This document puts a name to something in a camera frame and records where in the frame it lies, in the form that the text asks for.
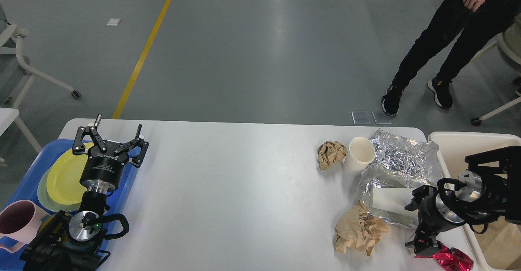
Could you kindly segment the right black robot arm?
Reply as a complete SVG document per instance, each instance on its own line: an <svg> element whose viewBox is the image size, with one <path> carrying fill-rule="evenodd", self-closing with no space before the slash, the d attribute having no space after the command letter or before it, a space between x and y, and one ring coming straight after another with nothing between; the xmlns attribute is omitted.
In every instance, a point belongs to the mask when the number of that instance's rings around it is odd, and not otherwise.
<svg viewBox="0 0 521 271"><path fill-rule="evenodd" d="M416 256L441 252L441 232L469 225L488 225L503 216L520 224L520 146L477 153L465 157L468 168L457 178L441 178L436 186L423 185L412 191L405 210L418 212L418 226L405 246Z"/></svg>

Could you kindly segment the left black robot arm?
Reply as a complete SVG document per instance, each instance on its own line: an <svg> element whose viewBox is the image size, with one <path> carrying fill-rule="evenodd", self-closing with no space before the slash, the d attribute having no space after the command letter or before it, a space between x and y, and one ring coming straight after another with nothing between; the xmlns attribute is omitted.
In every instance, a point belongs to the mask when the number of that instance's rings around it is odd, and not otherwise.
<svg viewBox="0 0 521 271"><path fill-rule="evenodd" d="M109 196L119 189L124 168L141 167L149 143L138 125L128 142L105 140L98 133L102 115L92 126L78 127L71 147L73 155L86 155L80 184L86 188L76 214L60 210L47 219L22 252L24 271L94 271L110 257L101 249L106 240L129 232L121 213L110 214Z"/></svg>

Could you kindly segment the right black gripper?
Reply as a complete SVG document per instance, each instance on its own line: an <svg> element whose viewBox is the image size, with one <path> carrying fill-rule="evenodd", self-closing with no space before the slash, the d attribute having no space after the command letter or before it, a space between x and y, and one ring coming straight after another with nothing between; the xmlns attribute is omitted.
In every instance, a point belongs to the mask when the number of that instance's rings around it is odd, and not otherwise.
<svg viewBox="0 0 521 271"><path fill-rule="evenodd" d="M465 221L456 215L435 194L437 188L430 185L419 186L412 191L410 203L404 206L410 212L419 210L418 227L414 236L405 243L409 253L420 257L430 257L442 250L442 244L436 234L465 225Z"/></svg>

